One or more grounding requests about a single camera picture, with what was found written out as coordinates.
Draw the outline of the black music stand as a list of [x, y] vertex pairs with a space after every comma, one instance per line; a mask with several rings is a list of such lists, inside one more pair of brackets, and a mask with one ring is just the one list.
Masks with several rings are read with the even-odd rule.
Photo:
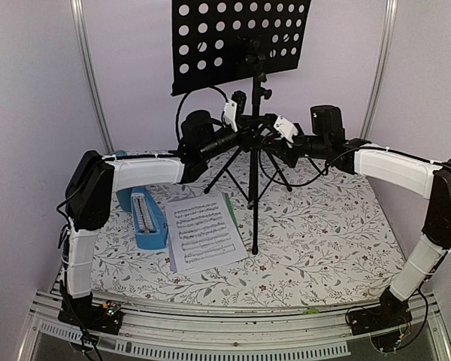
[[[249, 79], [243, 115], [269, 115], [261, 104], [271, 97], [269, 74], [298, 67], [310, 4], [307, 1], [175, 1], [171, 6], [172, 93], [187, 99], [200, 89], [219, 90], [225, 83]], [[233, 147], [233, 156], [250, 156], [249, 209], [259, 209], [259, 166], [266, 155], [274, 166], [284, 163], [267, 148], [274, 139], [265, 127], [252, 150]]]

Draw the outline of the white sheet music page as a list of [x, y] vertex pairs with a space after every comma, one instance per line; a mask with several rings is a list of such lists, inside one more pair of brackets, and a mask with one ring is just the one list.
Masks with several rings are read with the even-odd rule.
[[247, 258], [222, 193], [168, 202], [165, 216], [176, 273], [191, 275]]

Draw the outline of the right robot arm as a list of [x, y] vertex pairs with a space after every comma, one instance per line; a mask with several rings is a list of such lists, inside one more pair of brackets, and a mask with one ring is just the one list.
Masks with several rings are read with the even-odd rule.
[[336, 168], [399, 186], [428, 200], [419, 241], [403, 269], [380, 298], [374, 322], [389, 328], [403, 314], [402, 305], [434, 274], [451, 249], [451, 159], [433, 161], [381, 147], [361, 138], [347, 139], [340, 108], [319, 105], [310, 109], [313, 133], [305, 135], [297, 123], [269, 114], [274, 140], [267, 145], [290, 167], [301, 157], [322, 159], [320, 174]]

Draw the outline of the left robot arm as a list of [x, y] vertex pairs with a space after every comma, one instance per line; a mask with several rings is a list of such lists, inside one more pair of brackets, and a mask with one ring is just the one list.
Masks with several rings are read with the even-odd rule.
[[89, 150], [82, 156], [57, 210], [66, 217], [64, 290], [72, 299], [68, 315], [80, 326], [91, 326], [96, 309], [85, 300], [92, 294], [92, 255], [98, 234], [110, 216], [113, 194], [154, 184], [189, 184], [207, 170], [207, 162], [233, 147], [250, 150], [276, 115], [225, 112], [216, 120], [205, 110], [193, 111], [180, 125], [177, 150], [168, 154], [104, 156]]

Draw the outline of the green paper sheet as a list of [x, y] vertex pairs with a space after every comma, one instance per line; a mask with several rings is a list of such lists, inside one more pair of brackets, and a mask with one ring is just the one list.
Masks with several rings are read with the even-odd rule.
[[230, 216], [232, 218], [232, 221], [233, 221], [235, 227], [238, 228], [238, 222], [237, 222], [237, 218], [235, 216], [234, 208], [232, 207], [231, 199], [230, 199], [228, 193], [224, 193], [223, 195], [224, 195], [224, 198], [225, 198], [225, 203], [227, 205], [229, 214], [230, 214]]

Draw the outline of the floral table mat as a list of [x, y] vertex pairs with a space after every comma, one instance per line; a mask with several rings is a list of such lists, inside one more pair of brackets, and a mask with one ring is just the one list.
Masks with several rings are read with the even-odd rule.
[[142, 250], [132, 217], [111, 203], [92, 255], [95, 292], [193, 305], [285, 308], [376, 300], [404, 267], [404, 256], [365, 177], [331, 170], [307, 187], [270, 185], [257, 212], [235, 181], [240, 156], [216, 191], [228, 193], [247, 258], [191, 275], [174, 273], [169, 252]]

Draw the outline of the blue metronome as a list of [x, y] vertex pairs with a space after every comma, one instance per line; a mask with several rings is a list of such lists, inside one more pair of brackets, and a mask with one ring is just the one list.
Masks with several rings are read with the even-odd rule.
[[146, 187], [135, 187], [131, 193], [135, 240], [142, 250], [167, 247], [168, 224], [164, 213]]

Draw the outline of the teal cylinder cup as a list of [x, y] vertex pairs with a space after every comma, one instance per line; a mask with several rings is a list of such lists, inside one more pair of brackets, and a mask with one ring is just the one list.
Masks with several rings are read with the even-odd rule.
[[[126, 156], [127, 152], [124, 150], [117, 150], [112, 153], [114, 156]], [[131, 203], [131, 194], [133, 188], [128, 188], [124, 190], [120, 190], [117, 192], [117, 200], [119, 202], [120, 207], [123, 211], [131, 213], [132, 212], [132, 203]]]

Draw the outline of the purple paper sheet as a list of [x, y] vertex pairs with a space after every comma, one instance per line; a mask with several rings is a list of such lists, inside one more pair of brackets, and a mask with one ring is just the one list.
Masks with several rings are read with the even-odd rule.
[[169, 250], [169, 259], [170, 259], [170, 268], [171, 271], [176, 273], [177, 272], [177, 265], [174, 258], [174, 250], [172, 247], [172, 240], [170, 237], [168, 237], [168, 250]]

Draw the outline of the right aluminium frame post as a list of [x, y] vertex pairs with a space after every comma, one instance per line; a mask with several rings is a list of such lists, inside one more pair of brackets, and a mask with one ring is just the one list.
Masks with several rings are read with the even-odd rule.
[[367, 138], [373, 126], [377, 105], [380, 100], [380, 93], [383, 85], [383, 80], [386, 73], [386, 66], [389, 58], [389, 53], [392, 46], [397, 9], [398, 9], [397, 0], [386, 1], [386, 8], [383, 18], [383, 29], [380, 38], [379, 53], [377, 56], [377, 63], [374, 71], [374, 77], [370, 95], [368, 98], [368, 103], [365, 109], [365, 116], [362, 121], [362, 127], [360, 130], [361, 138]]

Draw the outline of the aluminium frame post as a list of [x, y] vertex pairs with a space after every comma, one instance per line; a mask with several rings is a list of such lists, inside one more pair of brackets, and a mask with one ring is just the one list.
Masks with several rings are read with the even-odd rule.
[[397, 0], [386, 1], [386, 8], [383, 18], [383, 29], [380, 38], [379, 53], [377, 56], [377, 63], [374, 71], [374, 77], [370, 95], [368, 98], [368, 103], [365, 109], [365, 116], [362, 121], [362, 127], [360, 130], [361, 138], [367, 138], [373, 126], [377, 105], [380, 100], [380, 93], [383, 85], [383, 80], [386, 73], [386, 66], [389, 58], [389, 53], [392, 46], [397, 9], [398, 9]]
[[92, 63], [92, 54], [89, 47], [89, 39], [86, 30], [85, 13], [83, 10], [83, 2], [81, 0], [71, 0], [71, 14], [74, 23], [77, 44], [83, 63], [83, 70], [91, 97], [92, 108], [98, 124], [99, 134], [101, 136], [104, 148], [107, 153], [115, 151], [113, 140], [107, 124], [104, 108], [101, 102], [101, 96], [98, 89], [98, 83], [95, 76], [95, 69]]

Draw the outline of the aluminium front rail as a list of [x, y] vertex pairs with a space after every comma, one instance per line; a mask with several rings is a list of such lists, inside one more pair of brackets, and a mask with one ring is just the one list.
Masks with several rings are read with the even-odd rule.
[[58, 319], [57, 289], [35, 294], [18, 351], [20, 360], [451, 360], [451, 341], [434, 296], [410, 300], [412, 322], [400, 350], [383, 345], [398, 327], [353, 333], [347, 318], [367, 302], [288, 308], [219, 307], [151, 301], [95, 292], [94, 303], [120, 304], [117, 335], [80, 340]]

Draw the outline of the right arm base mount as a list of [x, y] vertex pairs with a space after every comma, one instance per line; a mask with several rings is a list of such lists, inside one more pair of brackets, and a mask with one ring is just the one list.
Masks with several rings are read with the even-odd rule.
[[379, 305], [372, 308], [358, 308], [348, 311], [345, 321], [353, 335], [362, 335], [388, 329], [412, 320], [407, 300], [396, 298], [387, 288], [380, 296]]

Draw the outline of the left aluminium frame post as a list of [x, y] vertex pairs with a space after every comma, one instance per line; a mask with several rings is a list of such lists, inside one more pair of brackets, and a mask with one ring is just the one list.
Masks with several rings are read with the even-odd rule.
[[86, 30], [85, 13], [83, 10], [83, 2], [81, 0], [71, 0], [71, 14], [74, 23], [77, 44], [83, 63], [83, 70], [91, 97], [92, 108], [98, 124], [99, 134], [101, 136], [104, 148], [107, 153], [115, 151], [113, 140], [107, 124], [104, 108], [101, 102], [101, 96], [98, 89], [98, 83], [95, 76], [95, 69], [92, 63], [92, 54], [89, 47], [89, 39]]

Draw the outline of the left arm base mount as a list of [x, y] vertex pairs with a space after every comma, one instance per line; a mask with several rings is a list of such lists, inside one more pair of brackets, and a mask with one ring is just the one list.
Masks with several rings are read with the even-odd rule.
[[87, 330], [118, 335], [123, 323], [120, 306], [112, 301], [94, 305], [90, 297], [63, 300], [58, 320]]

